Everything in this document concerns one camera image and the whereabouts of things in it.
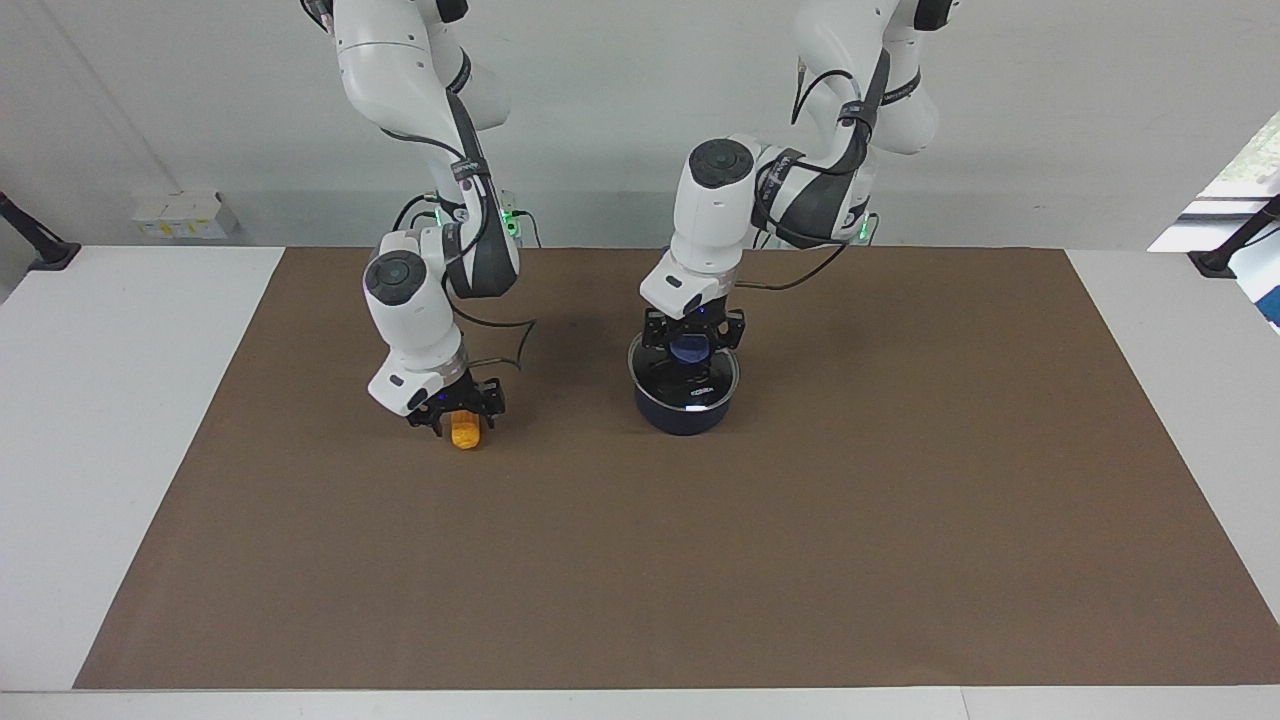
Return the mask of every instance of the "white wall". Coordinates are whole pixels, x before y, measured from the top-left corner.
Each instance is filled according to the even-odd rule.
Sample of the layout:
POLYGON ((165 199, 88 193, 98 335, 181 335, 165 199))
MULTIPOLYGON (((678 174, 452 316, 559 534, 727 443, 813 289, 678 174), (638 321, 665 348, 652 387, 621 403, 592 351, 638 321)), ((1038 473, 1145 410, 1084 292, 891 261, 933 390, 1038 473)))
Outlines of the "white wall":
MULTIPOLYGON (((221 190, 260 243, 365 245, 426 174, 346 102, 293 0, 0 3, 0 187, 64 234, 133 240, 164 184, 123 147, 18 6, 45 3, 165 167, 221 190)), ((476 0, 498 70, 498 179, 550 243, 666 242, 704 138, 787 131, 792 3, 476 0)), ((931 38, 934 147, 886 164, 882 242, 1146 249, 1280 109, 1265 0, 970 1, 931 38)))

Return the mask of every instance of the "brown table mat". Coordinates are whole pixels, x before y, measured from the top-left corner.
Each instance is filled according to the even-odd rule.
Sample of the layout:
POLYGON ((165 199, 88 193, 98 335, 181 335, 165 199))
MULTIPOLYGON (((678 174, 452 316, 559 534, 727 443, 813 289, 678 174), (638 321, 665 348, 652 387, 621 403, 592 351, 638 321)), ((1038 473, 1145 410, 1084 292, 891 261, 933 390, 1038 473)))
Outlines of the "brown table mat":
POLYGON ((860 250, 736 293, 744 384, 695 439, 632 405, 657 255, 526 252, 467 305, 541 320, 476 454, 365 395, 367 258, 284 255, 77 687, 1280 683, 1280 629, 1061 252, 860 250))

